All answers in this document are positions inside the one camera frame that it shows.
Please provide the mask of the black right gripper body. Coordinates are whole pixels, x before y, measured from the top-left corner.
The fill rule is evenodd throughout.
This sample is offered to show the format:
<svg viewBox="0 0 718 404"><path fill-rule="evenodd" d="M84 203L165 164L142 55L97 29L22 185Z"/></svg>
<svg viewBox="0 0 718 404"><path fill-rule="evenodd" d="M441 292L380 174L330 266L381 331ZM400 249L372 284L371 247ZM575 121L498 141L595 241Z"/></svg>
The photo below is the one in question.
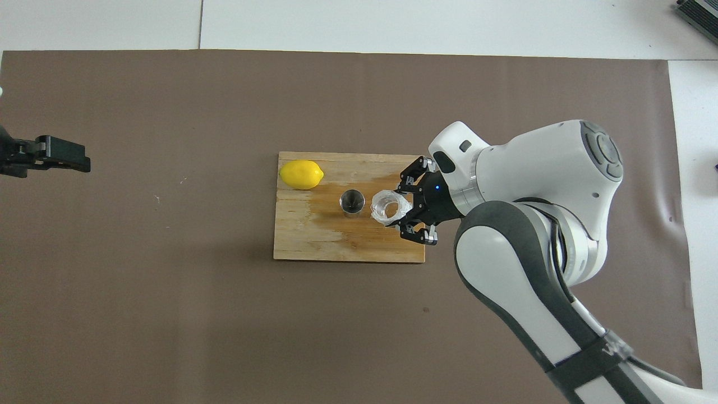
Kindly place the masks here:
<svg viewBox="0 0 718 404"><path fill-rule="evenodd" d="M416 218L427 225L463 218L454 205L448 186L441 172L426 172L418 182L415 193Z"/></svg>

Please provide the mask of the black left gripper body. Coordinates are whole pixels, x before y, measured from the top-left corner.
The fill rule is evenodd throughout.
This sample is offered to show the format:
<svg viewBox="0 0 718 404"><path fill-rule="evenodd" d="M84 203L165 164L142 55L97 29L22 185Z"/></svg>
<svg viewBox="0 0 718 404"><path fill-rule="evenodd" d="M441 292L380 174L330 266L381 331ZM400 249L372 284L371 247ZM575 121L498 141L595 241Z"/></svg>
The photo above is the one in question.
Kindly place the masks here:
<svg viewBox="0 0 718 404"><path fill-rule="evenodd" d="M26 178L28 167L33 164L33 159L28 158L25 151L29 142L18 140L10 136L7 130L1 126L1 174L3 176Z"/></svg>

